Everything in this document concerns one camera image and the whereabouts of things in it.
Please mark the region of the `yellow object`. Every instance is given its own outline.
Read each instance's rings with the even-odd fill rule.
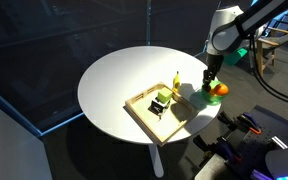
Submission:
[[[172,98],[172,94],[173,92],[170,89],[164,87],[163,89],[158,91],[157,99],[163,104],[165,104]]]
[[[225,84],[218,84],[211,90],[211,94],[217,96],[224,96],[227,93],[228,93],[228,87]]]
[[[175,78],[173,79],[173,91],[178,92],[178,89],[180,87],[180,76],[177,71]]]

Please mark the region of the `wooden tray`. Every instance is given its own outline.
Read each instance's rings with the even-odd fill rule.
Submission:
[[[125,101],[126,107],[135,121],[154,143],[160,146],[163,146],[167,140],[198,113],[195,106],[174,91],[170,106],[161,118],[151,112],[149,110],[151,101],[157,97],[158,91],[164,87],[170,89],[161,82]]]

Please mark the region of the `small toy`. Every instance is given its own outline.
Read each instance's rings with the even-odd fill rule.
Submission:
[[[172,91],[164,87],[158,92],[157,99],[162,103],[166,103],[172,98]]]
[[[161,116],[165,113],[171,103],[173,92],[164,87],[159,92],[155,99],[152,100],[150,110],[158,115],[161,119]]]
[[[173,91],[178,93],[178,88],[180,87],[180,75],[177,71],[175,78],[173,79]]]

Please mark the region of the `tray rim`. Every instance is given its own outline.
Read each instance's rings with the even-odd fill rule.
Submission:
[[[132,107],[132,104],[134,104],[135,102],[133,102],[133,99],[135,98],[138,98],[138,97],[141,97],[142,98],[145,98],[145,96],[147,96],[147,91],[150,91],[150,92],[154,92],[156,89],[154,89],[153,91],[151,91],[153,88],[157,87],[157,86],[162,86],[163,87],[166,87],[168,88],[169,90],[172,91],[172,98],[178,102],[178,101],[181,101],[181,103],[185,104],[186,107],[189,107],[192,109],[193,113],[190,114],[190,116],[188,116],[187,119],[181,121],[179,123],[179,125],[177,126],[176,129],[174,129],[174,131],[172,132],[171,135],[169,135],[164,141],[162,141],[158,135],[156,135],[144,122],[144,120],[138,115],[138,113],[136,112],[136,110]],[[129,98],[128,100],[125,101],[125,105],[126,105],[126,108],[129,110],[128,113],[131,113],[131,117],[135,120],[135,122],[137,122],[137,124],[141,127],[141,129],[146,133],[146,135],[151,138],[151,140],[155,143],[157,143],[160,147],[162,147],[163,145],[165,145],[168,140],[173,137],[178,131],[180,131],[190,120],[194,119],[197,114],[198,114],[198,109],[193,105],[191,104],[188,100],[186,100],[184,97],[182,97],[178,92],[175,92],[173,91],[171,88],[169,88],[166,84],[164,84],[163,82],[159,82],[145,90],[143,90],[142,92],[136,94],[135,96]]]

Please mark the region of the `black cable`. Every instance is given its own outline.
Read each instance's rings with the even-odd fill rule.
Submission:
[[[256,78],[256,80],[259,82],[259,84],[271,95],[273,95],[274,97],[287,102],[288,103],[288,96],[277,91],[276,89],[274,89],[273,87],[271,87],[269,84],[267,84],[264,79],[262,78],[262,76],[260,75],[259,69],[258,69],[258,63],[257,63],[257,59],[256,59],[256,53],[255,53],[255,40],[254,40],[254,36],[250,36],[250,48],[253,48],[253,53],[254,53],[254,61],[255,61],[255,68],[253,67],[253,73],[254,76]]]

